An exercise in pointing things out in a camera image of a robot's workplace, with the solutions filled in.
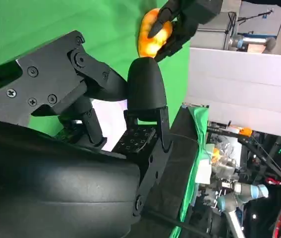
rounded black cover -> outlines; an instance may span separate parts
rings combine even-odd
[[[167,105],[162,75],[153,58],[135,59],[129,68],[127,84],[129,110],[149,110]]]
[[[139,168],[0,122],[0,238],[120,238],[129,231]]]

black cable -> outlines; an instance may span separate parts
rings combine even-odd
[[[181,227],[191,233],[194,233],[200,237],[204,237],[204,238],[211,238],[211,236],[208,234],[208,233],[205,233],[205,232],[202,232],[198,229],[196,229],[195,227],[189,225],[189,224],[186,224],[184,222],[180,222],[176,219],[173,219],[171,217],[167,217],[165,216],[164,214],[160,213],[160,212],[157,212],[157,211],[154,211],[152,209],[149,209],[148,207],[145,207],[143,209],[143,213],[142,213],[143,216],[147,217],[147,218],[157,218],[159,220],[162,220],[164,222],[167,222],[169,224],[172,224],[174,226],[177,226],[177,227]]]
[[[259,13],[258,15],[256,15],[256,16],[251,16],[251,17],[239,17],[238,18],[238,22],[240,22],[241,21],[241,23],[239,24],[239,25],[241,25],[241,24],[243,24],[243,23],[245,23],[247,20],[249,20],[249,19],[252,19],[252,18],[255,18],[255,17],[259,17],[259,16],[264,16],[264,15],[270,15],[271,13],[273,13],[274,11],[273,10],[270,10],[270,11],[267,11],[267,12],[263,12],[263,13]]]

white wall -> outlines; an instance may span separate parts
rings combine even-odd
[[[250,19],[238,27],[239,33],[248,33],[254,31],[258,35],[273,35],[278,34],[281,25],[281,7],[277,5],[261,5],[242,2],[240,7],[239,17],[250,17],[270,9],[274,9],[274,13],[270,14],[267,19],[257,17]]]
[[[190,48],[185,103],[209,120],[281,136],[281,56]]]

black metal bracket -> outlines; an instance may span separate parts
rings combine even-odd
[[[127,130],[113,152],[124,154],[140,169],[140,185],[133,215],[138,217],[154,183],[159,183],[172,151],[168,108],[124,112]],[[156,125],[138,125],[138,119]]]
[[[88,138],[85,145],[102,146],[106,139],[90,98],[124,100],[127,83],[88,55],[84,42],[80,32],[72,31],[0,65],[0,121],[27,126],[30,115],[60,116],[66,125],[62,137],[76,141],[80,126],[73,122],[79,120]]]

orange ball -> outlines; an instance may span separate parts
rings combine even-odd
[[[155,57],[158,50],[167,42],[172,34],[172,23],[167,21],[153,38],[148,38],[152,25],[157,20],[159,8],[152,9],[143,18],[138,38],[138,54],[140,57]]]

